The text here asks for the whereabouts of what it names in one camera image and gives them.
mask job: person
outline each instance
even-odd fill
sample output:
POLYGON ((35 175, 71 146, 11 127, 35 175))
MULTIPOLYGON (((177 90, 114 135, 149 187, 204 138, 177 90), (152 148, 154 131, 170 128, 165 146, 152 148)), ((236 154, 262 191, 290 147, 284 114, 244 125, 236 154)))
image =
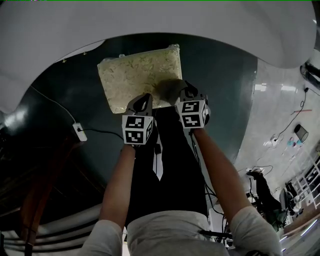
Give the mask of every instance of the person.
POLYGON ((235 249, 210 241, 205 182, 174 107, 157 109, 146 145, 125 144, 101 206, 99 221, 80 256, 122 255, 122 234, 132 256, 282 255, 279 238, 249 202, 234 166, 206 133, 193 130, 235 249), (154 147, 162 143, 163 175, 153 171, 154 147))
POLYGON ((300 73, 304 80, 308 81, 310 84, 315 86, 320 90, 320 81, 315 78, 318 77, 320 79, 320 70, 314 67, 309 61, 300 66, 300 73))
POLYGON ((269 189, 268 183, 259 170, 251 170, 246 173, 252 176, 256 181, 256 193, 258 198, 254 198, 257 203, 257 209, 263 213, 266 221, 277 232, 279 228, 283 228, 287 217, 287 210, 282 209, 281 203, 276 200, 269 189))

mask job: wire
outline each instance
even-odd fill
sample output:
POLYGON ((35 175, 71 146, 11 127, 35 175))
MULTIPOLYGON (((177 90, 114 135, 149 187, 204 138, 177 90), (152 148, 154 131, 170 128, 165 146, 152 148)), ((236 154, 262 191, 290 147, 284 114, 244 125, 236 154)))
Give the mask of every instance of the wire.
POLYGON ((257 166, 257 165, 255 165, 254 167, 252 167, 252 171, 254 170, 254 168, 255 167, 259 167, 259 168, 263 168, 263 167, 271 167, 271 169, 270 169, 270 171, 268 171, 268 173, 266 173, 265 175, 263 175, 263 176, 266 176, 266 175, 268 175, 272 170, 273 170, 273 166, 272 165, 264 165, 264 166, 257 166))
POLYGON ((205 177, 204 177, 204 175, 203 175, 203 173, 202 173, 201 162, 200 162, 200 158, 199 158, 198 151, 197 151, 197 148, 196 148, 196 143, 195 143, 194 139, 192 138, 192 134, 190 133, 189 135, 190 135, 190 139, 191 139, 191 145, 192 145, 193 153, 194 153, 194 156, 195 156, 195 159, 196 159, 197 163, 199 164, 200 172, 201 172, 201 174, 202 174, 203 181, 204 181, 204 187, 205 187, 205 190, 206 190, 206 195, 208 195, 208 197, 209 197, 211 207, 212 207, 212 209, 214 210, 214 212, 216 212, 217 214, 224 215, 223 213, 218 212, 218 211, 214 208, 214 204, 212 203, 212 200, 211 200, 210 195, 213 195, 213 196, 215 196, 215 197, 217 197, 217 195, 213 192, 213 190, 212 190, 212 189, 208 186, 208 184, 206 183, 205 177))
POLYGON ((251 203, 254 202, 254 195, 252 194, 252 182, 251 182, 251 178, 249 178, 250 180, 250 195, 251 195, 251 203))
POLYGON ((214 196, 214 197, 217 197, 216 194, 213 194, 213 193, 205 193, 206 195, 211 195, 211 196, 214 196))
MULTIPOLYGON (((225 219, 225 215, 222 216, 222 224, 221 224, 221 232, 224 233, 224 219, 225 219)), ((218 239, 219 243, 221 243, 222 241, 222 237, 220 237, 218 239)))
POLYGON ((291 122, 287 125, 287 127, 279 133, 278 137, 276 138, 276 141, 279 139, 280 135, 286 130, 288 129, 288 127, 291 125, 291 123, 296 119, 296 117, 300 114, 300 112, 304 109, 305 103, 306 103, 306 97, 307 97, 307 90, 308 88, 304 89, 304 100, 302 100, 300 102, 300 111, 295 115, 295 117, 291 120, 291 122))
POLYGON ((73 117, 73 115, 68 111, 68 109, 66 109, 64 106, 62 106, 60 103, 56 102, 53 99, 50 99, 49 97, 47 97, 46 95, 44 95, 43 93, 41 93, 40 91, 38 91, 36 88, 34 88, 32 85, 30 86, 32 89, 34 89, 38 94, 42 95, 43 97, 45 97, 47 100, 57 104, 58 106, 60 106, 61 108, 63 108, 68 114, 69 116, 73 119, 73 121, 76 123, 75 118, 73 117))
POLYGON ((313 91, 316 95, 318 95, 320 97, 320 95, 318 93, 316 93, 314 90, 308 88, 310 91, 313 91))
POLYGON ((242 169, 240 169, 240 170, 237 170, 237 172, 241 172, 242 170, 245 170, 245 169, 247 169, 248 167, 245 167, 245 168, 242 168, 242 169))
MULTIPOLYGON (((225 218, 225 225, 224 225, 223 233, 226 233, 227 224, 228 224, 228 221, 227 221, 227 218, 225 218)), ((223 244, 226 245, 226 238, 223 239, 223 244)))
POLYGON ((113 132, 113 131, 98 130, 98 129, 91 129, 91 128, 78 130, 78 132, 83 132, 83 131, 93 131, 93 132, 102 133, 102 134, 113 134, 113 135, 118 136, 121 140, 124 140, 124 138, 122 138, 119 134, 117 134, 116 132, 113 132))

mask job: forearm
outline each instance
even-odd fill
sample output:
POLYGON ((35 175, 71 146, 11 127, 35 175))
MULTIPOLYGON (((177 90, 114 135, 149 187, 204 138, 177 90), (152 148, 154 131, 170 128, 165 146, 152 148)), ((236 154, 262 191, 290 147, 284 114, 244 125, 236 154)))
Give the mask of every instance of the forearm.
POLYGON ((201 150, 213 189, 230 223, 239 210, 251 205, 238 172, 204 129, 195 129, 194 136, 201 150))
POLYGON ((100 220, 125 226, 130 204, 131 182, 136 151, 130 145, 124 145, 115 165, 113 175, 104 192, 100 220))

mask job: black pants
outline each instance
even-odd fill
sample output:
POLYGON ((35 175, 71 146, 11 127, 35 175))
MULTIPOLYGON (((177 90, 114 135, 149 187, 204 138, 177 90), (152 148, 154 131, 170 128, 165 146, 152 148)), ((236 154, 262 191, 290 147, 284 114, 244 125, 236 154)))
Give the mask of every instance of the black pants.
POLYGON ((262 203, 264 211, 281 210, 281 203, 270 193, 266 179, 262 176, 256 176, 256 193, 259 201, 262 203))
POLYGON ((146 145, 136 152, 130 205, 125 226, 142 216, 161 211, 193 211, 207 215, 205 183, 174 107, 157 109, 146 145), (163 175, 153 171, 154 147, 162 143, 163 175))
POLYGON ((320 78, 320 70, 312 65, 305 65, 305 68, 308 70, 305 77, 307 78, 307 81, 310 82, 313 86, 320 89, 320 81, 318 81, 314 76, 317 76, 320 78))

